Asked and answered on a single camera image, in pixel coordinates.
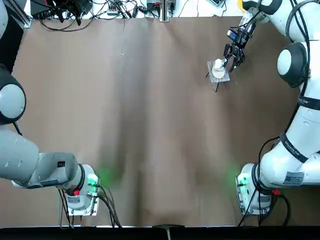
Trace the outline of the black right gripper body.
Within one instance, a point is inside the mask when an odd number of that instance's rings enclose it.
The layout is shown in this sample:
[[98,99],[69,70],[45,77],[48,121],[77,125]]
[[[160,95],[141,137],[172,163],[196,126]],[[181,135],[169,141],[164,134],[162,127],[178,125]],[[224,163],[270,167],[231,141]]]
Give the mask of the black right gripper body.
[[232,40],[232,43],[225,45],[225,51],[243,51],[249,39],[252,37],[254,32],[254,26],[242,26],[237,29],[229,28],[227,31],[227,37]]

